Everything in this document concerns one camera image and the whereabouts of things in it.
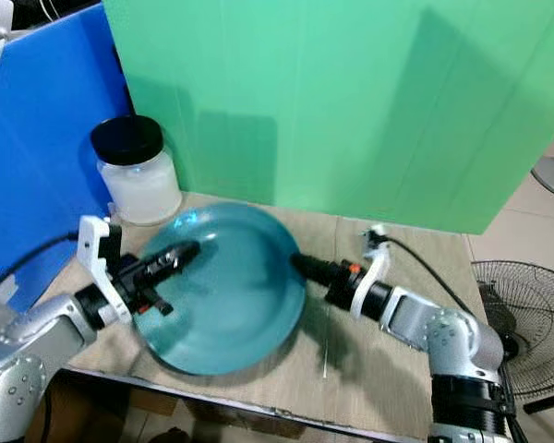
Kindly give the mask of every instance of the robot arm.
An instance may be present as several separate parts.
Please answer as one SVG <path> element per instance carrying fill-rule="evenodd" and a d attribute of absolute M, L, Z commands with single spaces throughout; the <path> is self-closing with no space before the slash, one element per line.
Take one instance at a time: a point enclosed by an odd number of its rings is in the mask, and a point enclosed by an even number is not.
<path fill-rule="evenodd" d="M 370 317 L 384 332 L 428 354 L 432 377 L 433 425 L 429 443 L 509 443 L 507 404 L 499 367 L 503 358 L 498 334 L 473 316 L 438 306 L 427 298 L 377 280 L 374 259 L 365 270 L 295 254 L 302 275 L 329 288 L 326 301 Z"/>
<path fill-rule="evenodd" d="M 142 260 L 119 257 L 121 229 L 92 217 L 82 218 L 78 238 L 78 259 L 95 284 L 57 295 L 0 331 L 0 442 L 24 437 L 51 378 L 99 329 L 151 306 L 169 314 L 154 288 L 199 252 L 197 242 L 182 242 Z"/>

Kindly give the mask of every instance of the teal plastic plate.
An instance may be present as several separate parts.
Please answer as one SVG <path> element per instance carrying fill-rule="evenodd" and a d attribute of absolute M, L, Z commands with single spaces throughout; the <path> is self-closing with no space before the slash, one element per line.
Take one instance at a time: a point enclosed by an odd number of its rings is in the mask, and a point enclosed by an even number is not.
<path fill-rule="evenodd" d="M 143 254 L 187 239 L 201 252 L 156 288 L 174 312 L 135 316 L 139 332 L 163 362 L 190 374 L 255 364 L 287 338 L 304 307 L 305 281 L 289 264 L 294 238 L 262 210 L 223 203 L 182 213 Z"/>

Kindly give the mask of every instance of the green backdrop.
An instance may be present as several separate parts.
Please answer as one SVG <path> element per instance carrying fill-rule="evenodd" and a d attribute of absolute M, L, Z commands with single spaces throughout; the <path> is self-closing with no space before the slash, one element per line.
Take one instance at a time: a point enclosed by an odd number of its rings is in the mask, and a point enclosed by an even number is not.
<path fill-rule="evenodd" d="M 480 233 L 554 138 L 554 0 L 105 0 L 180 185 Z"/>

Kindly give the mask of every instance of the blue panel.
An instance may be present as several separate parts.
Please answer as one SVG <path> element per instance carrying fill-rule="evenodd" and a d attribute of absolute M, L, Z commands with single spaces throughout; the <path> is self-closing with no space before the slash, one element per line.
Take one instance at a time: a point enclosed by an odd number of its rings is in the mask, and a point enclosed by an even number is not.
<path fill-rule="evenodd" d="M 103 215 L 110 201 L 90 130 L 127 114 L 125 80 L 101 5 L 9 43 L 0 60 L 0 272 L 36 245 Z M 17 273 L 11 301 L 29 307 L 73 255 L 44 253 Z"/>

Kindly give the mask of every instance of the fan guard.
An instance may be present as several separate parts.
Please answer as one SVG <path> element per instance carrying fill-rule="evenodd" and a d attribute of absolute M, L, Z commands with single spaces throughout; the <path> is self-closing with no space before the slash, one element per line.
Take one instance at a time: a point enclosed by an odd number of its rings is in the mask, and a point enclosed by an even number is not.
<path fill-rule="evenodd" d="M 488 324 L 516 343 L 507 363 L 514 396 L 554 391 L 554 270 L 504 260 L 472 266 Z"/>

